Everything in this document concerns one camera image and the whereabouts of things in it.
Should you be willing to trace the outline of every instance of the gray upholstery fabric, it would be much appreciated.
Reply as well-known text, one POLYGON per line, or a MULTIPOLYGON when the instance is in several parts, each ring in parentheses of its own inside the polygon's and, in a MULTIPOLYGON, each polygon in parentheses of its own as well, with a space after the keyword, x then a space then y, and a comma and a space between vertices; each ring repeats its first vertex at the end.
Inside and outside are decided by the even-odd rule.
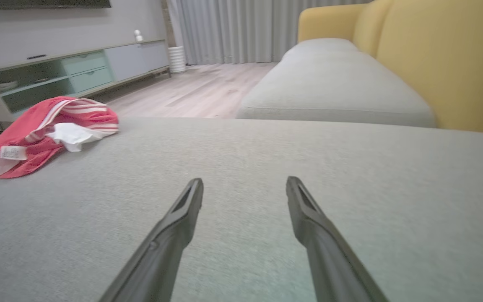
POLYGON ((0 180, 0 301, 97 300, 194 177, 205 198, 172 301, 314 301, 288 175, 389 300, 483 301, 483 134, 174 118, 122 120, 0 180))
POLYGON ((236 117, 436 126, 418 93, 343 39, 294 46, 247 94, 236 117))

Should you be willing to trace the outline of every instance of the gray curtain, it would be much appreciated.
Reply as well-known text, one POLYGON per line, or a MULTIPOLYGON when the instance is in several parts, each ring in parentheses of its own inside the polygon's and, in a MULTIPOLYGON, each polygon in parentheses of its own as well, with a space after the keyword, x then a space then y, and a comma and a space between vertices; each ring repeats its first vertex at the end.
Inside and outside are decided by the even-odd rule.
POLYGON ((176 0, 187 63, 276 62, 306 8, 371 0, 176 0))

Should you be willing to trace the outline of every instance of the gray wall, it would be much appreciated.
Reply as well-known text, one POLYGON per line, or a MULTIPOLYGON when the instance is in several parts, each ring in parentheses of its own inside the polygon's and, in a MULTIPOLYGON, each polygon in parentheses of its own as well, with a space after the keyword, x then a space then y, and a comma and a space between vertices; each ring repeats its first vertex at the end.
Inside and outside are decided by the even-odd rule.
POLYGON ((59 55, 165 38, 159 0, 111 0, 112 8, 0 11, 0 66, 33 55, 59 55))

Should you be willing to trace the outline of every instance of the tv cabinet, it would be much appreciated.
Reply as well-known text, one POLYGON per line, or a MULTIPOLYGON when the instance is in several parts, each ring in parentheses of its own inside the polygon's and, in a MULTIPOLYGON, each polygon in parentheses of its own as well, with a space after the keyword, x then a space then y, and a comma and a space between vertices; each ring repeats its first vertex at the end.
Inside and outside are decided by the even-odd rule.
POLYGON ((164 40, 42 57, 0 68, 0 122, 13 122, 29 107, 56 96, 85 97, 149 75, 168 72, 164 40))

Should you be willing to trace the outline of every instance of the red striped cloth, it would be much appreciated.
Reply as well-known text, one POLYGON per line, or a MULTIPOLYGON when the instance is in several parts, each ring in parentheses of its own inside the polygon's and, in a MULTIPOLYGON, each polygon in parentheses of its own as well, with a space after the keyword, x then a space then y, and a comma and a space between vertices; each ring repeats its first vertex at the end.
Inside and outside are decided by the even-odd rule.
POLYGON ((64 146, 46 134, 54 125, 73 122, 79 126, 110 135, 119 130, 119 119, 107 105, 92 99, 55 97, 29 108, 0 135, 2 146, 26 147, 27 160, 19 162, 0 178, 24 176, 40 168, 64 146))

